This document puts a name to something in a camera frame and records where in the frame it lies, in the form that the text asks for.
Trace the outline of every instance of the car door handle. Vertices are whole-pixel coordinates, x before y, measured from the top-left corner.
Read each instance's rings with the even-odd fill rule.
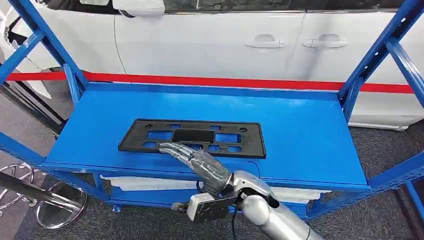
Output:
[[[259,34],[256,35],[252,40],[244,43],[244,45],[252,48],[264,48],[264,49],[279,49],[285,46],[284,41],[275,39],[272,34]]]
[[[340,40],[337,34],[322,34],[316,39],[309,39],[302,42],[303,46],[307,48],[341,48],[349,43]]]

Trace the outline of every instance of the car body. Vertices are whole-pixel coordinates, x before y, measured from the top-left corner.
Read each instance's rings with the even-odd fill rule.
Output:
[[[346,81],[402,3],[164,0],[164,14],[128,17],[114,9],[115,0],[105,5],[80,1],[84,2],[48,0],[34,5],[82,70],[320,82]],[[8,57],[32,32],[13,9],[4,17],[0,48]],[[424,69],[423,28],[420,18],[401,41],[418,69]],[[17,69],[26,73],[57,67],[39,44]],[[391,57],[367,83],[387,88],[407,84]],[[413,94],[361,92],[350,125],[404,130],[423,118]]]

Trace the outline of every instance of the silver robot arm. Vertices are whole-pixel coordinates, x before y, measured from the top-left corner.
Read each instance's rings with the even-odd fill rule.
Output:
[[[271,187],[260,178],[242,170],[230,173],[209,153],[185,145],[161,143],[159,151],[180,160],[204,180],[204,193],[191,196],[188,203],[173,206],[180,212],[185,209],[183,212],[192,221],[223,217],[228,212],[222,211],[223,207],[236,205],[270,240],[324,240],[280,203]]]
[[[236,171],[233,179],[234,190],[242,193],[239,206],[243,215],[270,240],[324,240],[287,206],[278,202],[271,187],[263,180],[245,171]]]

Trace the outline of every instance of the red barrier rope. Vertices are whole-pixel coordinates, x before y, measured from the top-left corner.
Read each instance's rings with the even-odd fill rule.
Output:
[[[261,89],[293,89],[293,90],[330,90],[337,91],[343,82],[331,81],[297,81],[297,80],[262,80],[262,79],[237,79],[237,78],[210,78],[186,76],[155,76],[155,75],[130,75],[84,72],[89,82],[121,82],[143,84],[170,84],[192,85],[211,87],[238,87]],[[63,81],[66,80],[64,72],[36,72],[12,73],[7,81]],[[365,83],[361,92],[413,94],[409,85]]]

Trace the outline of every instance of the blue shelf frame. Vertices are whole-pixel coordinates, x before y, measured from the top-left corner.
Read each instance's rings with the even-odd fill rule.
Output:
[[[9,0],[9,2],[25,20],[33,31],[33,34],[2,66],[0,66],[0,84],[3,84],[8,75],[18,66],[35,45],[41,42],[64,69],[72,101],[74,104],[77,104],[89,85],[82,71],[77,67],[65,48],[59,42],[58,38],[53,34],[52,30],[29,0]],[[421,16],[423,9],[424,0],[405,0],[392,20],[388,23],[353,73],[341,87],[337,96],[346,119],[346,124],[349,122],[362,84],[364,84],[388,54],[391,54],[408,84],[413,89],[418,101],[424,107],[424,80],[399,43],[406,32]],[[95,182],[95,186],[92,186],[74,176],[69,171],[46,168],[43,166],[45,157],[35,153],[3,133],[0,133],[0,149],[26,163],[41,168],[43,171],[48,172],[52,176],[75,188],[82,189],[94,198],[113,205],[112,210],[114,212],[121,211],[121,204],[166,207],[166,204],[112,199],[110,195],[103,192],[102,180],[100,178],[101,169],[99,172],[92,172]],[[316,200],[310,209],[307,209],[305,204],[292,204],[293,206],[290,208],[300,217],[311,220],[380,192],[397,189],[405,184],[413,201],[417,205],[421,217],[424,218],[424,207],[421,202],[418,202],[418,195],[412,185],[413,180],[423,176],[424,152],[421,152],[393,168],[368,179],[369,189],[357,192],[343,192],[340,196],[328,202],[322,202],[321,199]]]

